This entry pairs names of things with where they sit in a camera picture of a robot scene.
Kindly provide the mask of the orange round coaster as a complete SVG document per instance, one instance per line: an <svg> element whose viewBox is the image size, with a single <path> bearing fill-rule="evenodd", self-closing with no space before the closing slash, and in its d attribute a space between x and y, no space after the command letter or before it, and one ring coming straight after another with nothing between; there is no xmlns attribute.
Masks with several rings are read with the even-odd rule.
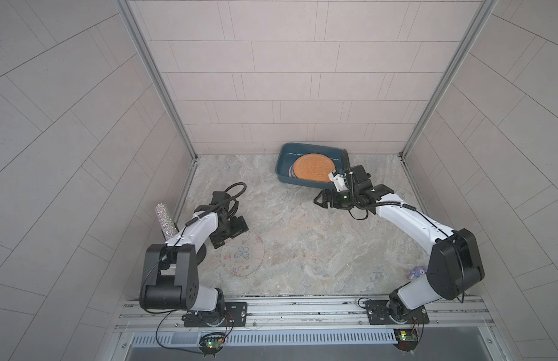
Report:
<svg viewBox="0 0 558 361"><path fill-rule="evenodd" d="M298 158L292 171L297 179L328 183L330 174L335 170L333 161L318 153L310 153Z"/></svg>

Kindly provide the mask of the teal storage box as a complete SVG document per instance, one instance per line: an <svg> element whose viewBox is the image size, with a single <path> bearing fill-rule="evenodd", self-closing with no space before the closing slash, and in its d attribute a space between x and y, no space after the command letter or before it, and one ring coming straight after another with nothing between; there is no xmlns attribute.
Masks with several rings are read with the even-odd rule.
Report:
<svg viewBox="0 0 558 361"><path fill-rule="evenodd" d="M334 184L329 181L327 183L317 182L311 180L303 180L296 177L292 177L292 167L295 165L295 161L301 156L317 153L323 156L327 156L333 163L338 171L342 170L342 155L344 149L337 147L328 147L316 144L303 144L303 143L286 143L280 149L280 154L277 159L277 164L275 167L275 172L277 178L280 182L285 184L293 184L303 187L310 187L316 189L330 189L334 190Z"/></svg>

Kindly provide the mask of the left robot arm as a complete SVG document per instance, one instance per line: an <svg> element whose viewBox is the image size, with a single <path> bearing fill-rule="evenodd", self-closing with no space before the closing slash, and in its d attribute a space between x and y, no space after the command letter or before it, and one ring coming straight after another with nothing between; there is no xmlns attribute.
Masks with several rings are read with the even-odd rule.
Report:
<svg viewBox="0 0 558 361"><path fill-rule="evenodd" d="M205 242L222 247L248 231L246 221L237 215L237 193L231 189L213 193L211 203L201 205L179 233L145 253L139 304L151 314L189 311L199 318L216 320L226 316L222 290L200 285L199 264L206 257Z"/></svg>

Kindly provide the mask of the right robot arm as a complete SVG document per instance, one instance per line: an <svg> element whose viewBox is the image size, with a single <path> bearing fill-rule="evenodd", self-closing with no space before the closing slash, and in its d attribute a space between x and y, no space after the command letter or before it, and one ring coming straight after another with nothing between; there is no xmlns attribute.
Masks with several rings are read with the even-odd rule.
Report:
<svg viewBox="0 0 558 361"><path fill-rule="evenodd" d="M475 235L455 230L424 215L384 184L374 186L361 165L328 174L332 190L322 190L313 202L322 208L354 208L395 224L429 255L428 266L404 286L390 293L390 318L407 323L411 311L439 299L463 302L465 292L483 281L485 271Z"/></svg>

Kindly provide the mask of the pale butterfly coaster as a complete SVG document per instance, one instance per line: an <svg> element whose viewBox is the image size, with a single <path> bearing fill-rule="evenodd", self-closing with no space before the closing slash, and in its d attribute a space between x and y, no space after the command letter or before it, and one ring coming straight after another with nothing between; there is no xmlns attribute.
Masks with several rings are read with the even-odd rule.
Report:
<svg viewBox="0 0 558 361"><path fill-rule="evenodd" d="M251 232L229 239L221 253L223 269L234 277L252 274L261 266L264 258L265 245L262 238Z"/></svg>

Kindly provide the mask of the glitter microphone on stand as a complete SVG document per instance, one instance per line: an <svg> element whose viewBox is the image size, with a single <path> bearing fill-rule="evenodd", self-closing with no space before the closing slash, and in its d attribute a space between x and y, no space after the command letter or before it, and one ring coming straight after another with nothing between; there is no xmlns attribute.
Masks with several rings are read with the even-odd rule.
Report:
<svg viewBox="0 0 558 361"><path fill-rule="evenodd" d="M196 249L197 264L200 265L206 257L204 243L208 237L211 221L193 218L188 227L178 230L167 206L163 203L155 207L157 221L164 236L165 251L161 259L161 268L168 269L177 262L177 251L184 245L194 245Z"/></svg>

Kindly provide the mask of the small purple toy figure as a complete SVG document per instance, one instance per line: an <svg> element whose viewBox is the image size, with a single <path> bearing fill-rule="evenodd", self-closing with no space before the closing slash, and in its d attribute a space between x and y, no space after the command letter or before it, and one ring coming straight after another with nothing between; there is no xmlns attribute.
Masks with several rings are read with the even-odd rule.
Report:
<svg viewBox="0 0 558 361"><path fill-rule="evenodd" d="M408 280L412 281L416 278L419 278L427 273L427 268L424 266L416 266L411 269L408 273Z"/></svg>

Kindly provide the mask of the left controller board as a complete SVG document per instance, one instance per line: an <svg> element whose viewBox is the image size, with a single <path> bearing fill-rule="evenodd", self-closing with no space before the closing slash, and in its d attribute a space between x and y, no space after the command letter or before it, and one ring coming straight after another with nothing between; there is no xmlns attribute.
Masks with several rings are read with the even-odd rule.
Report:
<svg viewBox="0 0 558 361"><path fill-rule="evenodd" d="M212 332L199 339L199 350L204 356L215 356L223 349L226 335L223 332Z"/></svg>

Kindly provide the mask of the controller board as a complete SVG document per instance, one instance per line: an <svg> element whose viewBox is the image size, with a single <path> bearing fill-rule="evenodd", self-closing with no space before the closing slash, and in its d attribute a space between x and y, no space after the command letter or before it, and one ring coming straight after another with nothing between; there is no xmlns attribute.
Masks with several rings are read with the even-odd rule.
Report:
<svg viewBox="0 0 558 361"><path fill-rule="evenodd" d="M212 332L199 339L199 350L204 356L215 356L223 349L226 335L223 332Z"/></svg>
<svg viewBox="0 0 558 361"><path fill-rule="evenodd" d="M394 329L397 343L394 346L402 352L411 352L417 349L420 337L415 329Z"/></svg>

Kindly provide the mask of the right controller board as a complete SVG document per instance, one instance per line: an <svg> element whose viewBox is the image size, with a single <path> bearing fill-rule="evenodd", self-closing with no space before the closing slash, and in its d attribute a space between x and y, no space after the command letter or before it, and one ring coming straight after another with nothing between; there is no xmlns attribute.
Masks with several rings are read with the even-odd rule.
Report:
<svg viewBox="0 0 558 361"><path fill-rule="evenodd" d="M417 349L420 337L415 329L394 329L397 343L394 346L402 352L411 352Z"/></svg>

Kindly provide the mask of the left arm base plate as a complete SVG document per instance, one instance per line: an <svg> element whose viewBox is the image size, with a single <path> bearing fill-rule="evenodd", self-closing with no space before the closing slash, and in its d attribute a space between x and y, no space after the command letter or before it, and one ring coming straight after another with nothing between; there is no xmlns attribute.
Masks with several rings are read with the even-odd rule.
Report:
<svg viewBox="0 0 558 361"><path fill-rule="evenodd" d="M188 311L182 321L185 327L242 327L246 317L246 302L217 302L213 311Z"/></svg>

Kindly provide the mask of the aluminium mounting rail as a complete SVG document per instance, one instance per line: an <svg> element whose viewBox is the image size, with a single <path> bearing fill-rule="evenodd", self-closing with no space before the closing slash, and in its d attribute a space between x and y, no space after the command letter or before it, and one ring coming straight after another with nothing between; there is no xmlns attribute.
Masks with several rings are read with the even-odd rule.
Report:
<svg viewBox="0 0 558 361"><path fill-rule="evenodd" d="M242 329L328 329L369 327L363 301L386 300L386 296L227 296L226 302L246 302ZM465 296L464 302L438 300L424 306L429 327L493 326L492 315L480 296ZM373 325L399 328L399 325Z"/></svg>

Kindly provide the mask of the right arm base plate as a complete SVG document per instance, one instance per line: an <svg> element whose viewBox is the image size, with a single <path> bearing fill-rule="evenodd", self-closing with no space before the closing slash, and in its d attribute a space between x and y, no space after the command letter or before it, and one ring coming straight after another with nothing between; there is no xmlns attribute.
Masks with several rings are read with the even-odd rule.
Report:
<svg viewBox="0 0 558 361"><path fill-rule="evenodd" d="M388 309L388 301L371 300L363 301L362 307L367 313L370 325L426 325L430 323L429 316L424 306L408 311L401 320L395 320Z"/></svg>

